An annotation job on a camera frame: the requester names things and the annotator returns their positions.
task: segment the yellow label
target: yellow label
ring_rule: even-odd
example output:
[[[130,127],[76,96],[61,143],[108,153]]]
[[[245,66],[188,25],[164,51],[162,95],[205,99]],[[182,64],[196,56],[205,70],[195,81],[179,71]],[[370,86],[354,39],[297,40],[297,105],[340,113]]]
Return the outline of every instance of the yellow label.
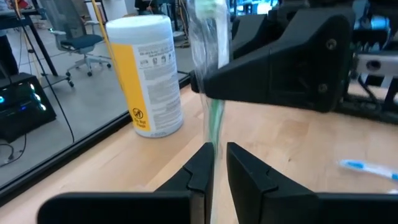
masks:
[[[112,51],[118,66],[119,78],[123,84],[132,123],[137,129],[150,131],[148,114],[132,46],[112,44]]]

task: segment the computer tower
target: computer tower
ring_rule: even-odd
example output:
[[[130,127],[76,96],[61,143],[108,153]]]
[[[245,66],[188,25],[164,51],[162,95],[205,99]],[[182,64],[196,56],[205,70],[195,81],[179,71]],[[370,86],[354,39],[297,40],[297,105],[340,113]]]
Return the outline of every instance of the computer tower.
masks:
[[[0,79],[0,139],[13,142],[56,116],[36,76]]]

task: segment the white lid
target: white lid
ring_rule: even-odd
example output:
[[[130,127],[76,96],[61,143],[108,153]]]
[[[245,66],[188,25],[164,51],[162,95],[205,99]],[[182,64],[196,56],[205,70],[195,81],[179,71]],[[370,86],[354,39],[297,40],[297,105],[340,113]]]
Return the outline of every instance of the white lid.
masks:
[[[171,34],[172,27],[168,16],[131,16],[107,22],[106,31],[111,41],[129,39],[133,42],[143,42],[153,36],[164,37]]]

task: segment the blue toothbrush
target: blue toothbrush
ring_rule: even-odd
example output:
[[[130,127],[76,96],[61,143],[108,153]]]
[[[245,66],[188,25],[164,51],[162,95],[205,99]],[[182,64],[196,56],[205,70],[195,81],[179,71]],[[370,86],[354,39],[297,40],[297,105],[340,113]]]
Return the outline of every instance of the blue toothbrush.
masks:
[[[348,169],[380,175],[382,177],[387,177],[388,179],[392,179],[398,182],[398,172],[388,167],[352,159],[343,159],[342,161],[340,161],[339,164],[340,166]]]

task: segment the desk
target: desk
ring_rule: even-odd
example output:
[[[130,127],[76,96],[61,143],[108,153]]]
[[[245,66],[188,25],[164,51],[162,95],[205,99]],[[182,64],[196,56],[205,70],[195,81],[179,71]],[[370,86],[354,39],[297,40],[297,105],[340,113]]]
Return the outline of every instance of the desk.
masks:
[[[70,77],[64,77],[64,76],[58,75],[57,70],[55,69],[54,64],[51,61],[50,55],[47,52],[47,50],[45,49],[42,39],[40,38],[39,33],[37,33],[36,27],[33,24],[32,19],[30,18],[30,16],[42,15],[43,13],[44,13],[44,11],[42,9],[24,9],[24,10],[21,10],[21,14],[23,16],[21,18],[21,21],[19,21],[16,13],[14,11],[12,11],[12,10],[1,11],[0,12],[0,29],[10,29],[10,28],[15,28],[15,27],[20,27],[21,23],[23,26],[29,26],[30,30],[32,31],[32,34],[37,42],[37,45],[39,46],[39,49],[43,54],[44,60],[47,62],[47,65],[49,66],[50,71],[52,73],[52,75],[47,75],[47,74],[42,74],[42,75],[46,75],[49,82],[52,85],[56,84],[58,82],[64,81],[64,80],[67,80],[69,82]],[[47,87],[49,85],[49,83],[47,83],[47,82],[41,81],[41,83],[46,83],[45,86],[43,86],[43,87]]]
[[[200,96],[186,87],[181,98],[185,122],[179,131],[166,138],[146,139],[131,125],[123,127],[1,207],[0,223],[33,224],[40,205],[62,192],[156,189],[203,144]],[[224,118],[224,146],[226,141],[235,141],[314,191],[387,192],[396,187],[387,179],[341,169],[336,161],[368,159],[396,166],[397,126],[341,114],[235,102],[227,102]],[[226,175],[221,189],[219,223],[237,223]]]

